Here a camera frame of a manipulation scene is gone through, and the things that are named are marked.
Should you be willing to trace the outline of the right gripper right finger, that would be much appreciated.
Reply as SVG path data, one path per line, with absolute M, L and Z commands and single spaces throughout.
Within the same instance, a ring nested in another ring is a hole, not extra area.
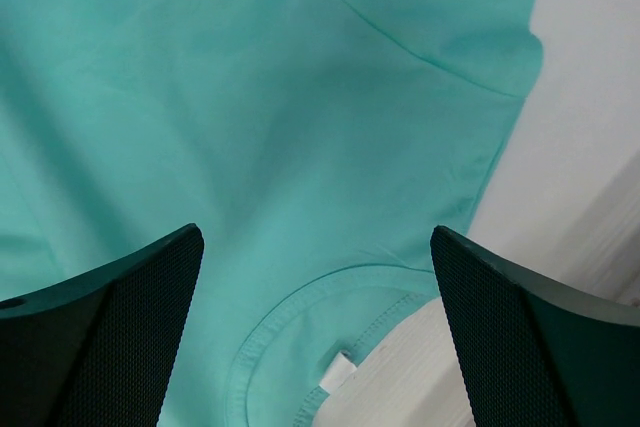
M 478 426 L 636 426 L 639 310 L 445 227 L 431 256 Z

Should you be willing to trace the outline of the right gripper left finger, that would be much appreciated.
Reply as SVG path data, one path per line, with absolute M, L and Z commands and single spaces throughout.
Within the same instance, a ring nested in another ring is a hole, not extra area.
M 1 303 L 4 426 L 154 426 L 204 252 L 188 224 Z

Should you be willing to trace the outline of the teal t shirt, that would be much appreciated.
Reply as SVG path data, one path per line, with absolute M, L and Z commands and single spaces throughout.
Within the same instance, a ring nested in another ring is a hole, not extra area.
M 535 0 L 1 0 L 1 293 L 197 224 L 159 422 L 307 426 L 437 296 L 542 64 Z

